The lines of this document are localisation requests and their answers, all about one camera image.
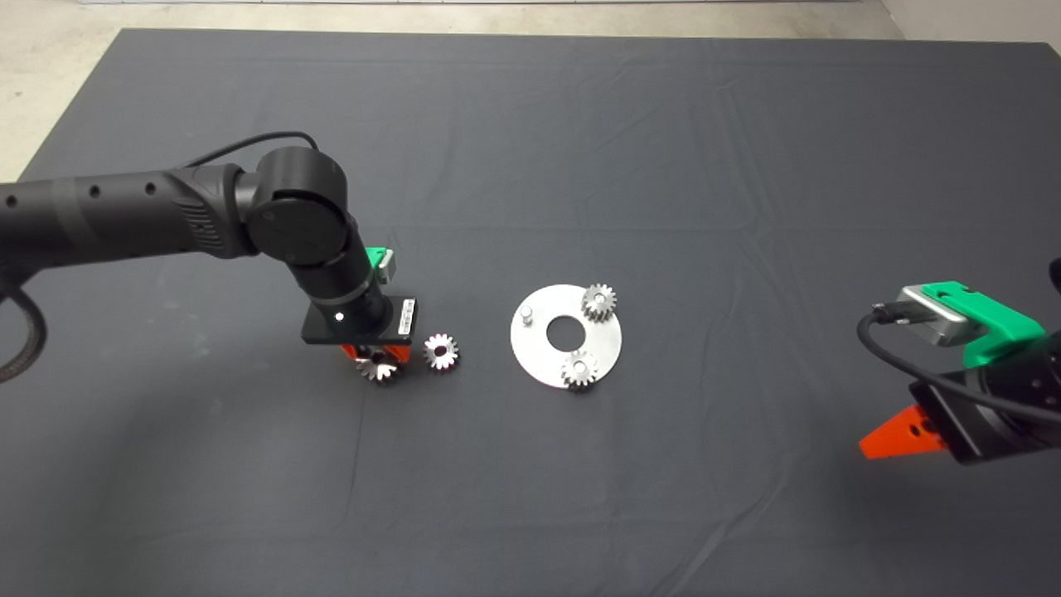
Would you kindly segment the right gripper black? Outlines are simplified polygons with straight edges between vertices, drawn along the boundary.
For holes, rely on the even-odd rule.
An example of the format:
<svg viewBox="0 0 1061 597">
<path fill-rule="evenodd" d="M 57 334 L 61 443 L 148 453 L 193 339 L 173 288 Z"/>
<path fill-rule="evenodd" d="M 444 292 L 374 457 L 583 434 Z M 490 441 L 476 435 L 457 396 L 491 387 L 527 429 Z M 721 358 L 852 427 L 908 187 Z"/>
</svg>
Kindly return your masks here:
<svg viewBox="0 0 1061 597">
<path fill-rule="evenodd" d="M 952 371 L 944 377 L 972 390 L 1059 412 L 1056 371 Z M 1059 447 L 1059 425 L 1020 419 L 970 403 L 923 381 L 909 386 L 917 405 L 891 416 L 859 442 L 867 459 L 950 451 L 962 466 Z"/>
</svg>

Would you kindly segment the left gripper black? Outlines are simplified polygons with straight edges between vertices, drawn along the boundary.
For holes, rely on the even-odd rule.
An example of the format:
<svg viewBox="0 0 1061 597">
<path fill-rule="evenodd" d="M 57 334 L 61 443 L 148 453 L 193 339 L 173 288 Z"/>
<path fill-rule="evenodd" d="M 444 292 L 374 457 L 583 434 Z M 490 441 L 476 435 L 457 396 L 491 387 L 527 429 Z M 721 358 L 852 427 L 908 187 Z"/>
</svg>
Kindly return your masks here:
<svg viewBox="0 0 1061 597">
<path fill-rule="evenodd" d="M 412 356 L 414 326 L 418 301 L 413 296 L 361 296 L 344 305 L 308 306 L 302 324 L 302 340 L 311 345 L 342 345 L 342 352 L 353 362 L 369 359 L 369 348 L 383 345 L 395 363 L 408 363 Z"/>
</svg>

